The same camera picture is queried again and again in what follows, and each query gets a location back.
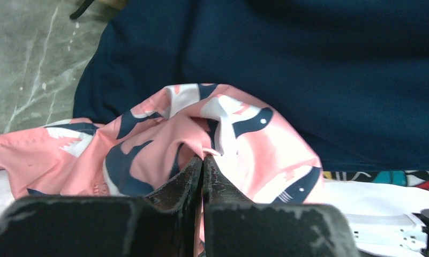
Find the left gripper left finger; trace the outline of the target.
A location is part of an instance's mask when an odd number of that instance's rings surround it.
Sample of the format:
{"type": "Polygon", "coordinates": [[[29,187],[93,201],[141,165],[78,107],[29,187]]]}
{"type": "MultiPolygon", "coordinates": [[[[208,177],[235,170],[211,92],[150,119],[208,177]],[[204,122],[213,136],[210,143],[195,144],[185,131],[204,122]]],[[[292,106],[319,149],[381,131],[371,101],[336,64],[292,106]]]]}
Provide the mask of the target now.
{"type": "Polygon", "coordinates": [[[0,256],[195,256],[201,168],[194,157],[137,198],[21,198],[0,217],[0,256]]]}

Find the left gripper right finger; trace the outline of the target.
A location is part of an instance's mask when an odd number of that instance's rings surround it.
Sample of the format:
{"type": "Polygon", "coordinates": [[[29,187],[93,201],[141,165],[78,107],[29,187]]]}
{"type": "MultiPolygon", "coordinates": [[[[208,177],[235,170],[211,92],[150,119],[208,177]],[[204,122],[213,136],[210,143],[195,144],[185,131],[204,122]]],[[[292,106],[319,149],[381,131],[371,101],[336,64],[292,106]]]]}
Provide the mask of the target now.
{"type": "Polygon", "coordinates": [[[206,256],[359,256],[347,219],[320,204],[254,203],[204,159],[206,256]]]}

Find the pink patterned shorts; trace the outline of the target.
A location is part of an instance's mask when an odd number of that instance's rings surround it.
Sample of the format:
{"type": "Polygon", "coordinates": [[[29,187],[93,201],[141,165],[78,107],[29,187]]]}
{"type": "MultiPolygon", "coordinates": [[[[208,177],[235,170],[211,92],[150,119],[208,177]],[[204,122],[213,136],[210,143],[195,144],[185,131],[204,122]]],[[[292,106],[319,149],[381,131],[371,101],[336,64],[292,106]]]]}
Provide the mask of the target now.
{"type": "Polygon", "coordinates": [[[108,124],[87,118],[0,134],[0,217],[28,196],[147,196],[202,160],[254,203],[322,201],[316,153],[272,107],[224,84],[164,87],[108,124]]]}

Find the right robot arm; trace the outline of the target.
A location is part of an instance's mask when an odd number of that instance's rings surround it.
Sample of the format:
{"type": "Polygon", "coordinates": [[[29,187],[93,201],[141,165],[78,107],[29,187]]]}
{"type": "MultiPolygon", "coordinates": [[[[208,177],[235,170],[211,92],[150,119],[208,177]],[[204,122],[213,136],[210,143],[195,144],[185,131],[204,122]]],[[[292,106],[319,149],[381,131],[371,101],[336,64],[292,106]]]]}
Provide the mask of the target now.
{"type": "Polygon", "coordinates": [[[347,219],[356,246],[375,256],[429,256],[429,191],[325,180],[322,203],[347,219]]]}

